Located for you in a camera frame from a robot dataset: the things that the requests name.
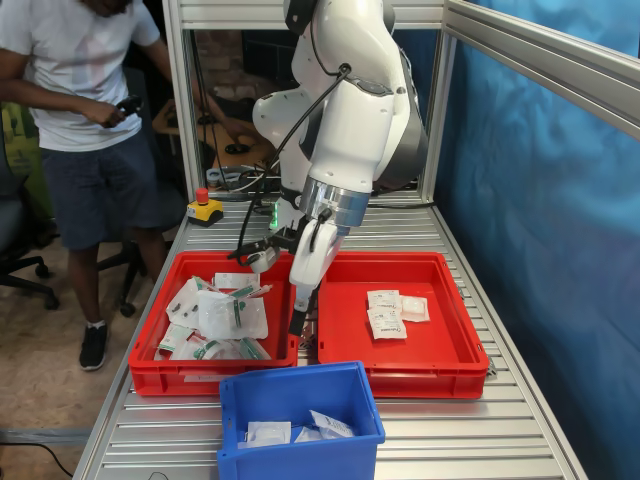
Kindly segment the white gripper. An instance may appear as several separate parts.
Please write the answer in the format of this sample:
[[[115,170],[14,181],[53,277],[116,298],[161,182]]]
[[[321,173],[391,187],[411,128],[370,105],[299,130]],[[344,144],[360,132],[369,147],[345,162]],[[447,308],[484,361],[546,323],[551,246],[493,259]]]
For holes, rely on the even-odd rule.
[[[296,299],[291,311],[289,334],[301,336],[305,320],[317,317],[319,283],[339,252],[344,236],[335,224],[311,220],[302,231],[290,270],[289,281]]]

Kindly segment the person right hand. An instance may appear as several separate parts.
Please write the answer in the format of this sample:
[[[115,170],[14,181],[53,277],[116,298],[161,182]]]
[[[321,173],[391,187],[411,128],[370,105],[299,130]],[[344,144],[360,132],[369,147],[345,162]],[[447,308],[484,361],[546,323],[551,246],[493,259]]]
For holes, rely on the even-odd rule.
[[[113,128],[122,123],[126,116],[116,106],[106,102],[96,102],[92,110],[92,119],[104,128]]]

